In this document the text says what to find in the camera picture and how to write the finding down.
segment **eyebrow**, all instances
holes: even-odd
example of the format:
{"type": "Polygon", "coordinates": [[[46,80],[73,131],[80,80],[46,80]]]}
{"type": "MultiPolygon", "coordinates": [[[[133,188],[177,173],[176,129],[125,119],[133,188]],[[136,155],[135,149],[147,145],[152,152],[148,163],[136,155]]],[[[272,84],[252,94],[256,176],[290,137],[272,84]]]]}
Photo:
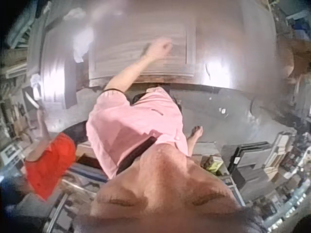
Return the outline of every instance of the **eyebrow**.
{"type": "Polygon", "coordinates": [[[204,204],[208,203],[211,200],[222,199],[222,198],[225,198],[225,197],[226,196],[224,194],[220,194],[220,193],[210,194],[210,195],[207,195],[207,196],[199,197],[197,200],[193,201],[192,204],[194,206],[201,206],[201,205],[204,205],[204,204]]]}

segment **wooden panel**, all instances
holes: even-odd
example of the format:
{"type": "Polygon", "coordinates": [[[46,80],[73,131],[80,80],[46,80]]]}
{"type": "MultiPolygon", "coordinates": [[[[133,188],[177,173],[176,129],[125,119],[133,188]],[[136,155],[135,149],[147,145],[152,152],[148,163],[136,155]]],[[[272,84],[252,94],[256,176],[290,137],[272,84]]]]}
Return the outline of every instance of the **wooden panel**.
{"type": "Polygon", "coordinates": [[[135,62],[150,42],[165,36],[173,40],[170,55],[152,64],[143,74],[193,76],[195,64],[195,23],[191,17],[172,13],[140,14],[124,22],[112,21],[96,28],[90,51],[90,79],[110,77],[135,62]]]}

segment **hair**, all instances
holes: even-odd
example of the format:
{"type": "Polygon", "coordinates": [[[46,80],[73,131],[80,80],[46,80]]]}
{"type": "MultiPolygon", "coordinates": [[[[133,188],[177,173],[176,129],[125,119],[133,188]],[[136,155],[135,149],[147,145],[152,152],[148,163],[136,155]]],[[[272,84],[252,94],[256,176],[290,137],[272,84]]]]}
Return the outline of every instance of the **hair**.
{"type": "MultiPolygon", "coordinates": [[[[148,232],[166,231],[169,232],[183,232],[180,230],[174,231],[178,224],[173,224],[170,221],[170,217],[164,217],[166,221],[169,221],[167,225],[169,229],[165,229],[166,225],[157,223],[156,227],[161,227],[161,229],[154,229],[152,223],[144,225],[142,229],[148,229],[148,232]]],[[[230,214],[218,214],[218,215],[203,215],[194,221],[189,222],[188,230],[191,232],[239,232],[239,233],[266,233],[267,230],[263,226],[262,218],[257,214],[257,212],[251,208],[241,208],[237,212],[230,214]]],[[[140,228],[141,221],[138,219],[102,219],[100,217],[93,216],[78,216],[74,221],[75,233],[97,233],[97,232],[136,232],[137,230],[142,230],[140,228]]]]}

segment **man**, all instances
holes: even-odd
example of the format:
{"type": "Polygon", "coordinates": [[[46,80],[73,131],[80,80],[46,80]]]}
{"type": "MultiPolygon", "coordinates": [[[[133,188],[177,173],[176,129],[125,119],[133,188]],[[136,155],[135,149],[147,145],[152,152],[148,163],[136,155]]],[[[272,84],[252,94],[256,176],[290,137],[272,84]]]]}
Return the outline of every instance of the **man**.
{"type": "Polygon", "coordinates": [[[156,40],[146,54],[115,76],[86,125],[88,139],[111,179],[97,194],[80,232],[265,232],[260,218],[236,202],[229,188],[190,158],[202,135],[186,139],[182,114],[161,87],[134,105],[124,92],[172,48],[156,40]]]}

